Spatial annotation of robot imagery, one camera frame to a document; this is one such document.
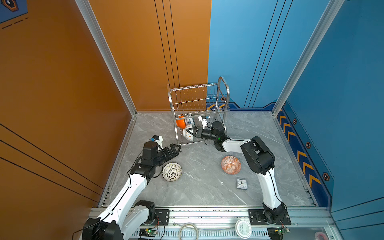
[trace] white lattice bowl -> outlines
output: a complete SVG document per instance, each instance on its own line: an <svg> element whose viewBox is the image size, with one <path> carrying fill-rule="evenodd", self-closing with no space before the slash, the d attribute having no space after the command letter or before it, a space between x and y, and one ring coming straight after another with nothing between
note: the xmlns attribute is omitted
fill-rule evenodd
<svg viewBox="0 0 384 240"><path fill-rule="evenodd" d="M168 163L163 169L163 177L169 182L176 181L181 177L181 166L175 162Z"/></svg>

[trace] orange bowl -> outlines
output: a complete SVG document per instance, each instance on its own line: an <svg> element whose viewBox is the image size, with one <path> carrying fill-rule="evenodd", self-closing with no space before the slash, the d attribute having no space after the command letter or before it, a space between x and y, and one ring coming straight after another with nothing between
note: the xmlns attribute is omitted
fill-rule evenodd
<svg viewBox="0 0 384 240"><path fill-rule="evenodd" d="M240 172L241 163L234 156L226 156L221 161L221 167L224 170L224 172L231 174L231 175L234 175L234 174L238 174Z"/></svg>
<svg viewBox="0 0 384 240"><path fill-rule="evenodd" d="M186 127L185 120L184 119L176 120L176 125L179 128L184 129Z"/></svg>

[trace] stainless steel dish rack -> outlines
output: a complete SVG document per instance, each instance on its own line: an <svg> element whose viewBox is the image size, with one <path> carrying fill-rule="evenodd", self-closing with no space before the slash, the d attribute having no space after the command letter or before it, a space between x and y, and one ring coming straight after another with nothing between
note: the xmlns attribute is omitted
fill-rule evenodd
<svg viewBox="0 0 384 240"><path fill-rule="evenodd" d="M229 108L229 87L223 77L218 78L217 83L208 83L180 88L169 88L168 97L173 124L175 127L177 143L187 145L204 140L194 139L193 142L183 137L183 129L177 126L176 121L193 118L195 126L202 126L199 116L210 116L210 123L221 121L225 131L225 114Z"/></svg>

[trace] orange wall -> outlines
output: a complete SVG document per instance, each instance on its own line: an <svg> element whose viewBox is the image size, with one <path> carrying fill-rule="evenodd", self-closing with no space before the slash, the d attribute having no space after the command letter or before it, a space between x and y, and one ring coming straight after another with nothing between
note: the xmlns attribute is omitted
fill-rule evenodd
<svg viewBox="0 0 384 240"><path fill-rule="evenodd" d="M211 1L90 3L138 111L169 111L167 83L207 83Z"/></svg>
<svg viewBox="0 0 384 240"><path fill-rule="evenodd" d="M100 200L131 116L73 0L28 1L0 24L0 46L0 239L70 239Z"/></svg>

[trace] clock face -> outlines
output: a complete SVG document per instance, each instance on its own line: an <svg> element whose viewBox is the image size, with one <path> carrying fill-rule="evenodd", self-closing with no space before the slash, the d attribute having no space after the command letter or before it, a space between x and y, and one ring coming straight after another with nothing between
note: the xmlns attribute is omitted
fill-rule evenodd
<svg viewBox="0 0 384 240"><path fill-rule="evenodd" d="M236 187L238 189L247 189L247 181L245 179L236 179Z"/></svg>

